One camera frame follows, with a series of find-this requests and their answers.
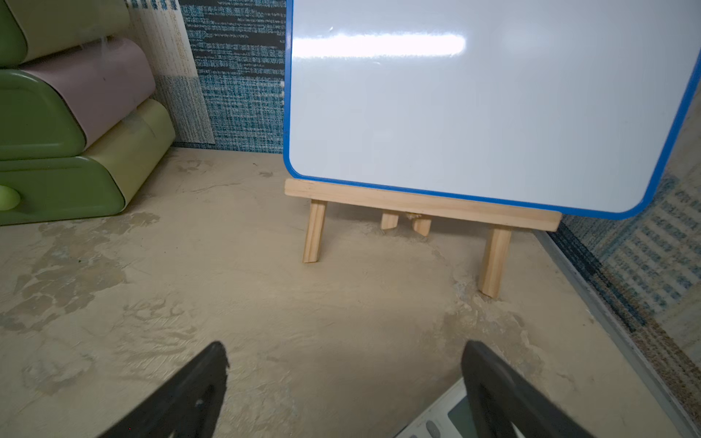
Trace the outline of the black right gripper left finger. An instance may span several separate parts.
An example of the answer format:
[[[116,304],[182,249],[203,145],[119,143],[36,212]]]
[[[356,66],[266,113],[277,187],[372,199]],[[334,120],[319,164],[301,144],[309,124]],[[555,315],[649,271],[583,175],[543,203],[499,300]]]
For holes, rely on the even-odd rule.
[[[226,348],[215,341],[103,432],[103,437],[212,437],[226,394]]]

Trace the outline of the green drawer cabinet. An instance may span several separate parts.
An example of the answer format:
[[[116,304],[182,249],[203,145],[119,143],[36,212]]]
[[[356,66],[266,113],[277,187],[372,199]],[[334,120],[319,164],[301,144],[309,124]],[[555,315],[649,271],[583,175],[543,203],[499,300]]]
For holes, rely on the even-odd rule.
[[[1,5],[1,222],[116,215],[175,140],[122,1]]]

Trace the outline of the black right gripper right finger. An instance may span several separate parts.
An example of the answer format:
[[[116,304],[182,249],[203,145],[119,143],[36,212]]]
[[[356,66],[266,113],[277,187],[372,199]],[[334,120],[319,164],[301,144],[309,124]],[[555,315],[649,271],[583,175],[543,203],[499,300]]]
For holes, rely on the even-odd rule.
[[[467,342],[461,370],[478,437],[593,437],[483,342]]]

